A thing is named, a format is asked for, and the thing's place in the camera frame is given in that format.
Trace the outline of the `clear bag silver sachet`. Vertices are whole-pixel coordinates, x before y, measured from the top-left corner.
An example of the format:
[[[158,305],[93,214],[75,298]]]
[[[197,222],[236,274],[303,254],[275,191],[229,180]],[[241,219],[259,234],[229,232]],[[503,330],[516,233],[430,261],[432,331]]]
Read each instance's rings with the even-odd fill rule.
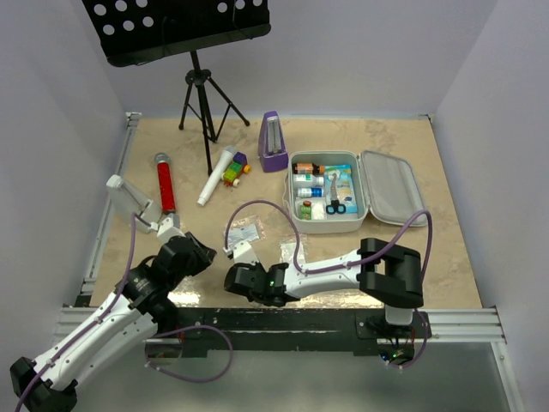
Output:
[[[293,262],[293,254],[294,254],[296,245],[297,245],[297,242],[295,240],[284,239],[280,242],[280,254],[281,254],[280,262],[281,263],[291,264]],[[297,260],[299,264],[306,263],[305,246],[303,242],[300,242],[299,244]]]

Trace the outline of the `clear bag with wipes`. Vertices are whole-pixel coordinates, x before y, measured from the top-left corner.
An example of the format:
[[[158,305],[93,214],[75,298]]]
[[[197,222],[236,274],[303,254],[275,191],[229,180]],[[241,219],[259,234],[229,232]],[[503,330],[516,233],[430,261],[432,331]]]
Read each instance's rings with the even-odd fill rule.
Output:
[[[257,215],[249,215],[233,220],[227,224],[223,232],[223,245],[231,249],[240,242],[253,243],[265,239],[265,231],[261,219]]]

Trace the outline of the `small green packet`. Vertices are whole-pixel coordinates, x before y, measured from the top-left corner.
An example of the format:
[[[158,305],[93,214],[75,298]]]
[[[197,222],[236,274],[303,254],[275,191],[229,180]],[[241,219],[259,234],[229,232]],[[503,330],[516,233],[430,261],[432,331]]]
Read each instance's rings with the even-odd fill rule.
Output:
[[[311,205],[310,204],[301,204],[299,206],[299,218],[301,220],[309,221],[311,219]]]

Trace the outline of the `small white blue bottle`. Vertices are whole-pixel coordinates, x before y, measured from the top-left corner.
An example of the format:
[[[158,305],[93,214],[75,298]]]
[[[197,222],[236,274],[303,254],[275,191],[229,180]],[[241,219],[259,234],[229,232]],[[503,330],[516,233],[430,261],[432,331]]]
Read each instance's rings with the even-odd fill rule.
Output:
[[[322,187],[310,187],[310,188],[298,188],[297,197],[301,198],[314,198],[323,197],[324,189]]]

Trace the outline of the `black handled scissors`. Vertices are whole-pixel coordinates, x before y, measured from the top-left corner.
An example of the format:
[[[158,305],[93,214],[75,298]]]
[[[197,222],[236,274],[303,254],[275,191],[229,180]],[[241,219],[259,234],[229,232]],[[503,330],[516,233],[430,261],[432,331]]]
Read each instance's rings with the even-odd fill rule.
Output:
[[[347,211],[346,206],[340,202],[337,195],[337,179],[337,173],[330,175],[329,201],[326,204],[326,213],[328,215],[343,215]]]

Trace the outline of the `white green tube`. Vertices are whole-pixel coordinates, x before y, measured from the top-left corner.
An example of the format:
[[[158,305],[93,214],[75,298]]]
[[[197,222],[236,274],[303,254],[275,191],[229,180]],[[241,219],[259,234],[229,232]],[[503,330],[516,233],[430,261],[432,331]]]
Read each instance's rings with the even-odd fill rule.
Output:
[[[294,174],[293,175],[293,187],[294,188],[311,188],[311,187],[323,187],[324,177],[316,176],[314,174]]]

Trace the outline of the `blue plaster packet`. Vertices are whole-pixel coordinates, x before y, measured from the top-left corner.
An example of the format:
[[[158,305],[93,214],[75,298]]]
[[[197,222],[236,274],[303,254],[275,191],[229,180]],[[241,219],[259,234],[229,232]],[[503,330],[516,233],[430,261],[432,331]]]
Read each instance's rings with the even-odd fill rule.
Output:
[[[338,174],[337,179],[337,195],[342,204],[346,206],[345,214],[353,214],[358,212],[357,200],[353,187],[353,175],[349,165],[336,165],[326,167],[324,177],[325,202],[329,201],[330,175]]]

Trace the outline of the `brown bottle orange cap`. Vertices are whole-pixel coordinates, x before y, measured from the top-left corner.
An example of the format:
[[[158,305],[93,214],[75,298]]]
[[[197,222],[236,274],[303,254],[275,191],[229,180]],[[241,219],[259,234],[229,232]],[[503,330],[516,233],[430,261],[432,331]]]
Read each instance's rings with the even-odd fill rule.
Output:
[[[293,163],[293,173],[294,174],[313,174],[313,175],[323,175],[325,173],[325,165],[317,165],[315,163],[309,162],[299,162]]]

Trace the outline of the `grey medicine case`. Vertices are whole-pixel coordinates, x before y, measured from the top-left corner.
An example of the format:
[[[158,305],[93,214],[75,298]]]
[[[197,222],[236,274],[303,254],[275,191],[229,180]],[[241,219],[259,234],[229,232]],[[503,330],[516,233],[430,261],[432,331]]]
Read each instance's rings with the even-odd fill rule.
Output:
[[[425,208],[413,168],[404,159],[390,154],[365,150],[355,154],[343,150],[301,151],[290,156],[284,206],[297,229],[307,234],[349,233],[358,230],[368,215],[377,220],[402,226],[417,211]],[[352,213],[335,214],[322,219],[304,220],[299,216],[297,187],[294,185],[293,164],[313,163],[317,166],[350,166],[353,182]]]

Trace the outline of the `white gauze packet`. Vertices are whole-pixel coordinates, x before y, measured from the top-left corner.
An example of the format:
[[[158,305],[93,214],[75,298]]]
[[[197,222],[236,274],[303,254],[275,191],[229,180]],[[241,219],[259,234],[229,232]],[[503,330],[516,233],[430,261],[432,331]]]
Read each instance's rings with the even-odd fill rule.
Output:
[[[311,201],[311,219],[313,221],[322,221],[326,219],[326,205],[322,199],[313,199]]]

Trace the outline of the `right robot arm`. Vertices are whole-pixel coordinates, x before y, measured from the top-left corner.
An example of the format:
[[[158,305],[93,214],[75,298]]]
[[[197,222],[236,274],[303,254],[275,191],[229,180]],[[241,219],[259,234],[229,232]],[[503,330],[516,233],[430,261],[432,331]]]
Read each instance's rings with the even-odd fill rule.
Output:
[[[224,289],[264,306],[283,307],[314,294],[357,289],[384,304],[383,329],[400,337],[412,328],[413,311],[424,305],[420,253],[380,239],[362,239],[346,255],[301,268],[283,263],[265,269],[247,242],[235,246],[230,256],[233,265]]]

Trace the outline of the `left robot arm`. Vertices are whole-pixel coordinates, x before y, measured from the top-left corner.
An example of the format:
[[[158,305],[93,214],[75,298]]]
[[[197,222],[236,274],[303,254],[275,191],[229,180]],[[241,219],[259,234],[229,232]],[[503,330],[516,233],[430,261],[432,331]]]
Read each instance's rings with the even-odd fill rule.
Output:
[[[192,233],[171,237],[157,254],[129,269],[99,308],[61,342],[9,369],[17,410],[69,411],[76,387],[115,352],[154,334],[170,336],[178,309],[169,293],[186,277],[208,268],[216,251]]]

